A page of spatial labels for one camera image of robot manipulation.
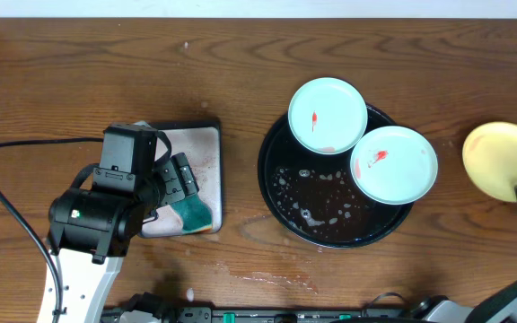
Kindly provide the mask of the green yellow sponge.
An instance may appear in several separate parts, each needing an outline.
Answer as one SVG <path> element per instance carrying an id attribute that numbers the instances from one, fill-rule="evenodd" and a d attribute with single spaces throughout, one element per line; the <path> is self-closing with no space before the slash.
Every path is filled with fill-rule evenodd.
<path id="1" fill-rule="evenodd" d="M 182 234 L 198 233 L 212 228 L 211 210 L 198 195 L 185 197 L 171 204 L 171 208 L 182 220 Z"/>

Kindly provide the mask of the yellow plate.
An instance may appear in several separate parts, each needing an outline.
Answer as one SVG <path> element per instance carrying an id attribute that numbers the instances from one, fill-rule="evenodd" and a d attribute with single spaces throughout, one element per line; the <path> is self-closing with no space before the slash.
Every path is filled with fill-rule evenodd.
<path id="1" fill-rule="evenodd" d="M 478 189 L 504 202 L 516 201 L 516 124 L 490 122 L 476 127 L 464 141 L 462 160 Z"/>

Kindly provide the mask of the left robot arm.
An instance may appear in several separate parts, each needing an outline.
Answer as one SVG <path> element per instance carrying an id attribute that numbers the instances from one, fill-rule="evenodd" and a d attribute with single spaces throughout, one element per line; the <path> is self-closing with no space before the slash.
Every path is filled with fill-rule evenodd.
<path id="1" fill-rule="evenodd" d="M 104 153 L 49 208 L 51 268 L 38 320 L 97 322 L 130 241 L 198 192 L 184 153 Z"/>

